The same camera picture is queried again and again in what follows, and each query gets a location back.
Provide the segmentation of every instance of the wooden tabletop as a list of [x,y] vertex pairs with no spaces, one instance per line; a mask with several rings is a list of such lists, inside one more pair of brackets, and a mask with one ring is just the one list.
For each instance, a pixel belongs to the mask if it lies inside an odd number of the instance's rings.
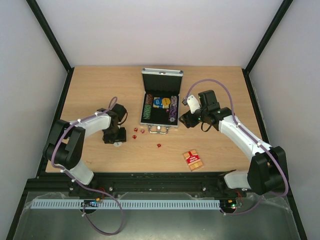
[[[230,91],[234,111],[241,122],[259,138],[261,137],[251,104],[242,69],[236,66],[143,66],[145,68],[183,70],[180,91],[185,97],[190,86],[201,79],[221,81]],[[144,86],[142,66],[77,66],[71,79],[61,119],[72,121],[92,115],[97,109],[107,108],[113,96],[124,105],[128,118],[127,142],[120,147],[104,144],[102,131],[84,141],[82,160],[93,172],[190,172],[183,153],[196,149],[203,167],[197,172],[219,172],[246,170],[249,160],[241,150],[221,132],[211,128],[202,132],[200,124],[187,129],[179,122],[178,129],[170,129],[166,135],[152,134],[147,127],[140,126]],[[230,102],[224,89],[213,82],[198,84],[192,94],[214,90],[220,106],[229,107]],[[180,104],[179,112],[189,109]],[[58,172],[49,162],[46,172]]]

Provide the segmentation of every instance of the silver handle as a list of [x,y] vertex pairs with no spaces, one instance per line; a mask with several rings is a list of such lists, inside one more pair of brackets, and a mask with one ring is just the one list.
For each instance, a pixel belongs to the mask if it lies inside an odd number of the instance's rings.
[[166,128],[165,132],[161,131],[161,126],[156,126],[156,131],[151,131],[152,127],[153,126],[148,125],[149,133],[151,133],[151,134],[167,134],[169,132],[169,127],[168,126],[165,126],[165,128]]

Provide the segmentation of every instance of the orange card pack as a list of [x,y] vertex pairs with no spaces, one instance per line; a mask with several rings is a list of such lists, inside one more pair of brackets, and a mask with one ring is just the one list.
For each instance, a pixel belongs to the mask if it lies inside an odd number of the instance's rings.
[[196,170],[204,165],[198,153],[194,149],[191,151],[185,152],[183,154],[183,157],[191,171]]

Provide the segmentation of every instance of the case lid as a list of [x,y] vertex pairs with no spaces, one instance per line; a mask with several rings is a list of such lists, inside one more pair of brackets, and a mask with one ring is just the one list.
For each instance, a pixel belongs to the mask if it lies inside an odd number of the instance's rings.
[[167,92],[179,95],[183,71],[143,68],[141,73],[146,92]]

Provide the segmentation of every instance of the white wall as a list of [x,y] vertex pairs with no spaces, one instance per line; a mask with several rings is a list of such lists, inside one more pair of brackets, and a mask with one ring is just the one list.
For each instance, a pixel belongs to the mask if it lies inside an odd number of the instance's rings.
[[25,0],[0,7],[0,239],[34,178],[66,71]]
[[319,1],[294,1],[250,75],[310,240],[320,235],[319,10]]
[[282,0],[38,0],[73,66],[245,67]]

